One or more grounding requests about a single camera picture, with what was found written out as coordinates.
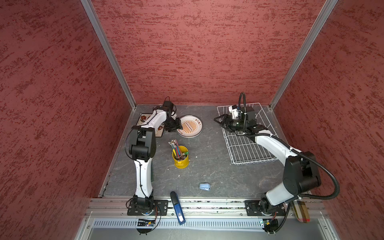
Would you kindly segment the square floral plate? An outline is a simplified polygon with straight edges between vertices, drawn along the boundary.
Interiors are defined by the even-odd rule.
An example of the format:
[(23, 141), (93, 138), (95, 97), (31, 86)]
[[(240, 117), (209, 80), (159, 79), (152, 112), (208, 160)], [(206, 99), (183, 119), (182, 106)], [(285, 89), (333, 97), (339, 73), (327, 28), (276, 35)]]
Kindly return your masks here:
[[(151, 115), (152, 114), (146, 114), (146, 113), (140, 113), (140, 116), (139, 116), (139, 119), (137, 121), (137, 126), (141, 126), (143, 125), (147, 120), (149, 120), (151, 118)], [(156, 130), (156, 137), (157, 138), (160, 138), (162, 137), (163, 133), (164, 133), (164, 127), (165, 127), (165, 123), (162, 123), (158, 129)]]

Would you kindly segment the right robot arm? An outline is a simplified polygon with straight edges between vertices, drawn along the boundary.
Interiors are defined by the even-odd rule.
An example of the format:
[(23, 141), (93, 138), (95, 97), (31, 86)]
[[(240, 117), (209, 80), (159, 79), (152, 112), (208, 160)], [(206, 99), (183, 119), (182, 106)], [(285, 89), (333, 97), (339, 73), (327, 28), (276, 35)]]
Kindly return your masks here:
[(229, 106), (214, 119), (223, 129), (231, 161), (235, 165), (279, 161), (284, 166), (282, 182), (262, 194), (256, 210), (263, 215), (276, 213), (288, 204), (321, 185), (315, 156), (301, 152), (278, 138), (270, 123), (252, 106)]

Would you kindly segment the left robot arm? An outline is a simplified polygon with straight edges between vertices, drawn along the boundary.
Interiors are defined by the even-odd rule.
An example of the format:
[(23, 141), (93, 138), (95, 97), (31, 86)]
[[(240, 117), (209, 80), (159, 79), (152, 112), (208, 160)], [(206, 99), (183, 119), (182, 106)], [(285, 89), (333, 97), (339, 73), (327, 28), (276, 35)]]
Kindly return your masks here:
[(161, 125), (168, 132), (182, 128), (177, 108), (165, 100), (139, 126), (133, 126), (125, 142), (125, 152), (134, 161), (136, 168), (136, 191), (132, 198), (132, 208), (143, 215), (151, 215), (156, 210), (152, 186), (152, 161), (156, 153), (156, 131)]

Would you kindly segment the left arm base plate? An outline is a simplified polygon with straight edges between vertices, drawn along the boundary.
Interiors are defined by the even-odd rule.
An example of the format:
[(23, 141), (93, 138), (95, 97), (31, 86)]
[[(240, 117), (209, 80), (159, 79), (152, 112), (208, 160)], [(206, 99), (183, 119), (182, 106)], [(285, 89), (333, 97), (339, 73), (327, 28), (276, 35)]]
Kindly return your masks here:
[(128, 206), (128, 216), (166, 216), (168, 200), (141, 200), (134, 199)]

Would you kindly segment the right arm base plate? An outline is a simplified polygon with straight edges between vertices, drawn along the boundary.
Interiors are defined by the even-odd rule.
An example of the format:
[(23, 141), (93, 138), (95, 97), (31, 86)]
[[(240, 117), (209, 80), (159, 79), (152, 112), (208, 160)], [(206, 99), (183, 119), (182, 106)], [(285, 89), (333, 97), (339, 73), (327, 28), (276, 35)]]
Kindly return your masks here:
[(260, 200), (246, 200), (244, 203), (248, 217), (282, 217), (286, 214), (284, 204), (267, 207), (267, 210), (263, 210)]

